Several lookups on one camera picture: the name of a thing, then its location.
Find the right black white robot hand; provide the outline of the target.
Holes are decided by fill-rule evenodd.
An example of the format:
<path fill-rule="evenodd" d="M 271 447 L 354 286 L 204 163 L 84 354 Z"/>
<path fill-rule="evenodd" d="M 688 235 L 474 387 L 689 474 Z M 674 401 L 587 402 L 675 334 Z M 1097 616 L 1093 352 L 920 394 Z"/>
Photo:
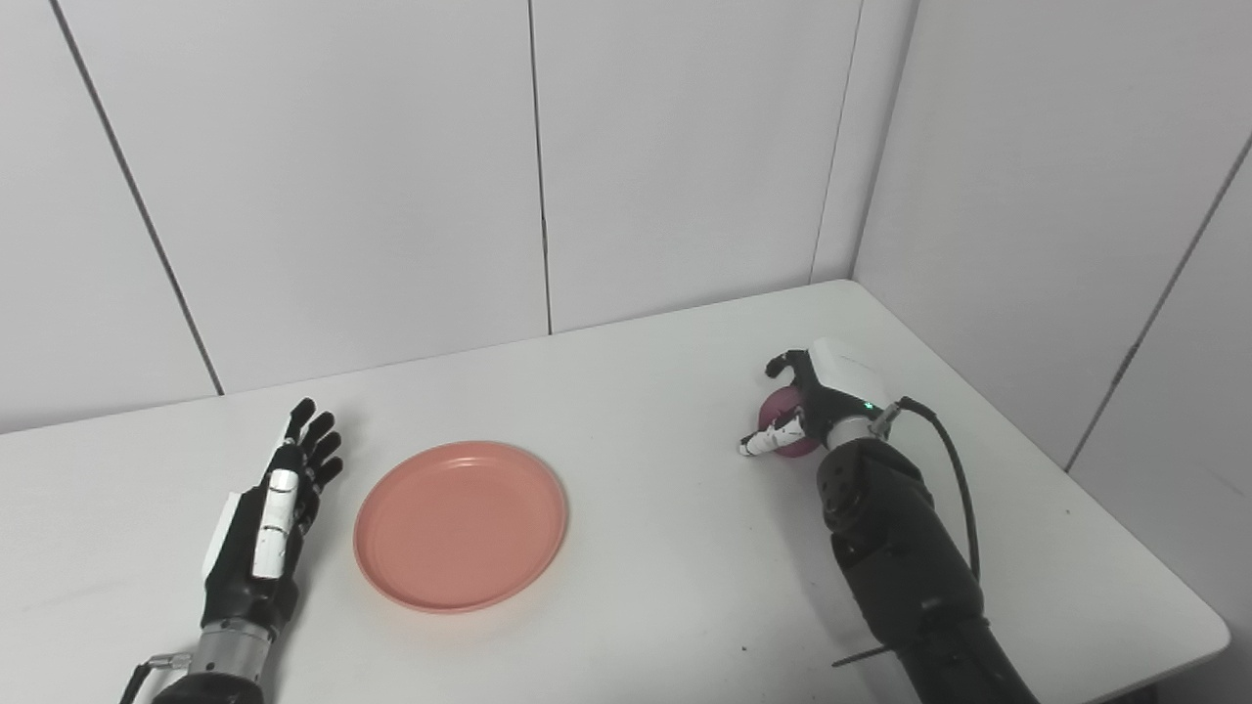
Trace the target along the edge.
<path fill-rule="evenodd" d="M 777 453 L 804 458 L 881 435 L 881 412 L 890 405 L 881 375 L 861 356 L 831 337 L 771 358 L 765 375 L 791 381 L 770 393 L 757 412 L 757 428 L 737 442 L 737 453 L 759 458 Z"/>

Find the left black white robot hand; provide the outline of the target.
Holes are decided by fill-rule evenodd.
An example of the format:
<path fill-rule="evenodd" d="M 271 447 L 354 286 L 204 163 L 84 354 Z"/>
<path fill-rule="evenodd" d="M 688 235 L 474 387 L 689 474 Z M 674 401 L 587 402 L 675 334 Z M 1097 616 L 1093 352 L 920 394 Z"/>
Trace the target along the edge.
<path fill-rule="evenodd" d="M 295 566 L 322 494 L 343 471 L 336 415 L 312 398 L 290 410 L 258 482 L 235 500 L 204 579 L 202 628 L 245 621 L 277 638 L 299 601 Z"/>

